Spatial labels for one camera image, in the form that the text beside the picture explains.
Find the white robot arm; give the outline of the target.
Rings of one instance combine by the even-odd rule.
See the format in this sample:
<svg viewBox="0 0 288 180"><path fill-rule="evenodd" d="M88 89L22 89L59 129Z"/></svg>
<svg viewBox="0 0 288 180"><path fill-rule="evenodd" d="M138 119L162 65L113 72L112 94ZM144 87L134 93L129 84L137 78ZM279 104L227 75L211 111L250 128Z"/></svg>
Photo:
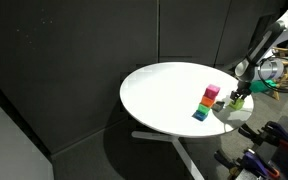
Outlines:
<svg viewBox="0 0 288 180"><path fill-rule="evenodd" d="M230 95L233 102L238 99L244 100L249 96L251 83L257 80L260 80L269 89L288 93L286 88L276 88L266 83L268 79L277 79L282 76L284 71L282 60L274 57L271 50L286 40L288 40L288 9L268 27L260 40L236 65L235 76L238 84L237 89Z"/></svg>

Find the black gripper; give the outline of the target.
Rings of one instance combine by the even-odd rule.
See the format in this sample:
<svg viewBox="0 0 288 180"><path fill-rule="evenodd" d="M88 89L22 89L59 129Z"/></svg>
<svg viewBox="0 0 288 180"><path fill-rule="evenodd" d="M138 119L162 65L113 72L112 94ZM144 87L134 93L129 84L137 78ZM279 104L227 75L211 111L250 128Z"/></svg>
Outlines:
<svg viewBox="0 0 288 180"><path fill-rule="evenodd" d="M250 86L251 86L250 82L238 81L237 91L232 91L230 98L233 101L236 101L239 95L242 95L240 99L245 100L245 98L251 93Z"/></svg>

